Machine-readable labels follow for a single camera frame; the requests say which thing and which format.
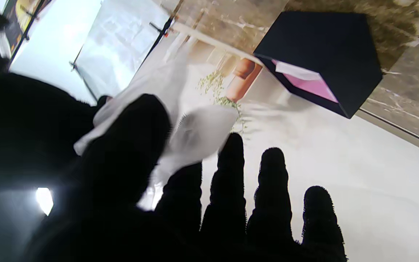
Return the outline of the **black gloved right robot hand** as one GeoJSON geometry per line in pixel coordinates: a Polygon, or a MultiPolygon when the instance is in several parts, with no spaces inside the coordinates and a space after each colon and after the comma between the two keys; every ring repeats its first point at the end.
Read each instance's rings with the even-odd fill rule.
{"type": "Polygon", "coordinates": [[[65,181],[78,159],[73,146],[93,129],[95,105],[51,84],[7,71],[0,57],[0,191],[65,181]]]}

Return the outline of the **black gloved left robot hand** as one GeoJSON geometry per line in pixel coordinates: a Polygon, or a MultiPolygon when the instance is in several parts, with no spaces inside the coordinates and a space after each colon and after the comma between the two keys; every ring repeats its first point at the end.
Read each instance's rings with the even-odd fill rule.
{"type": "Polygon", "coordinates": [[[53,191],[51,213],[21,262],[346,262],[331,196],[304,195],[303,240],[291,229],[283,152],[261,156],[254,209],[246,218],[243,140],[231,133],[218,154],[210,203],[201,214],[201,162],[178,169],[154,211],[137,206],[170,134],[162,102],[145,94],[92,141],[53,191]]]}

